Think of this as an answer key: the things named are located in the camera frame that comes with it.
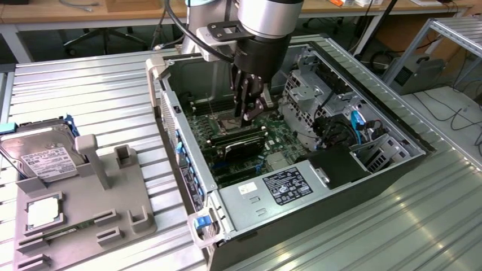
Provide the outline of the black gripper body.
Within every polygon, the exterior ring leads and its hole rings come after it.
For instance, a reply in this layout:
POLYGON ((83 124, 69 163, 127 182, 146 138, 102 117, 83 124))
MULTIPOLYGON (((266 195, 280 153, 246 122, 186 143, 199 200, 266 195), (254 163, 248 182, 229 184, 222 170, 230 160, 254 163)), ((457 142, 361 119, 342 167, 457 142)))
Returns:
POLYGON ((242 75, 261 77, 264 83, 272 83, 285 61, 292 36, 272 39, 254 36, 237 41, 232 77, 242 75))

